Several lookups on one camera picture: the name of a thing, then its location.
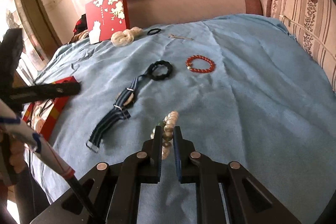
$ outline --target red book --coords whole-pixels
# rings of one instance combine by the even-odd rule
[[[126,0],[93,0],[85,5],[90,43],[111,39],[113,33],[129,29]]]

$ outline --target white flower print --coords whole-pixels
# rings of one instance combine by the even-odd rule
[[[113,17],[111,18],[112,20],[114,20],[115,17],[118,17],[120,19],[124,19],[125,15],[124,15],[123,3],[121,1],[118,1],[115,4],[115,8],[111,8],[111,13],[110,14],[113,14]]]
[[[95,0],[93,4],[96,5],[97,7],[100,7],[103,4],[103,1],[104,0]]]

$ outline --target metal rivet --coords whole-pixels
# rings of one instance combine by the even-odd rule
[[[194,151],[194,152],[191,152],[191,153],[190,153],[190,156],[191,156],[193,159],[198,159],[198,158],[201,157],[201,153]]]
[[[105,170],[106,168],[107,168],[107,164],[104,163],[104,162],[101,162],[101,163],[98,163],[98,164],[97,164],[97,169],[98,169],[99,171],[103,171],[103,170]]]
[[[240,163],[237,161],[233,161],[232,163],[230,163],[230,167],[232,169],[239,169],[240,168]]]
[[[138,158],[140,158],[140,159],[144,159],[144,158],[147,157],[147,153],[146,153],[146,152],[143,152],[143,151],[140,151],[140,152],[137,153],[136,156],[137,156]]]

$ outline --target cushion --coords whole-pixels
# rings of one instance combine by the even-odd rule
[[[260,0],[127,0],[127,8],[130,27],[140,28],[229,14],[263,14]]]
[[[336,6],[332,0],[272,0],[280,19],[325,71],[336,90]]]

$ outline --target red fabric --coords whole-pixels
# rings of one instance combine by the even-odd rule
[[[82,20],[79,19],[75,25],[75,28],[73,29],[73,32],[76,32],[77,31],[77,25],[81,24],[82,23]]]

